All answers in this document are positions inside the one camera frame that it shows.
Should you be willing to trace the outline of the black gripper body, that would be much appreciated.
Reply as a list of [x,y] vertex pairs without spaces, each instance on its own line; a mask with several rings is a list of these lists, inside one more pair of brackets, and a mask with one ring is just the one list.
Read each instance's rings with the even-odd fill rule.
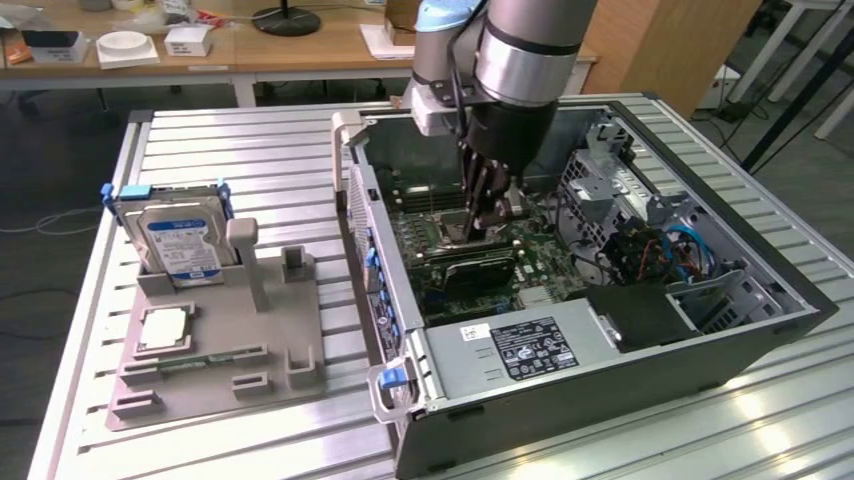
[[539,153],[557,110],[557,102],[531,108],[503,102],[475,105],[466,135],[469,147],[505,165],[511,174],[522,174]]

